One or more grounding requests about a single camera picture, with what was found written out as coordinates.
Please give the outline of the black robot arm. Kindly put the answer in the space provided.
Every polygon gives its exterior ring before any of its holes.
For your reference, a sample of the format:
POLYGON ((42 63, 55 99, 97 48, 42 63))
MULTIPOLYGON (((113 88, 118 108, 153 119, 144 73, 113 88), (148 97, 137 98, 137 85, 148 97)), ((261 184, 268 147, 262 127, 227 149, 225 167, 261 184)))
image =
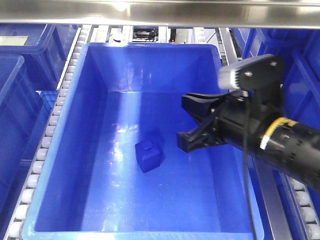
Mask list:
POLYGON ((320 132, 283 117, 281 108, 240 90, 225 94, 188 93, 182 108, 197 127, 179 132, 177 145, 189 153, 230 144, 318 191, 320 132))

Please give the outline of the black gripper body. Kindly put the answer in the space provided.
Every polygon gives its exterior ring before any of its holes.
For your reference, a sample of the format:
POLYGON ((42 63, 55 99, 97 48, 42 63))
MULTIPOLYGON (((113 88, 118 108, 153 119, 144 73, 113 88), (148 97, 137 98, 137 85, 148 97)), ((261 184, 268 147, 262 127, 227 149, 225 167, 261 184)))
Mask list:
POLYGON ((279 84, 254 89, 247 97, 239 90, 210 97, 210 147, 230 144, 240 150, 258 150, 269 126, 283 116, 279 84))

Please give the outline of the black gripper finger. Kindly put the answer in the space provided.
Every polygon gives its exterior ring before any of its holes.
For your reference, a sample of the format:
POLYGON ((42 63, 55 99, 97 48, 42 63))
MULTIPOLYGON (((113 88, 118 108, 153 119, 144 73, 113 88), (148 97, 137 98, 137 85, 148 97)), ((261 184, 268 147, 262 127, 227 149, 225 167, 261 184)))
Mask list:
POLYGON ((181 97, 181 106, 197 123, 202 123, 209 115, 221 111, 228 95, 187 93, 181 97))
POLYGON ((213 122, 204 121, 190 131, 177 133, 177 146, 186 153, 225 144, 213 122))

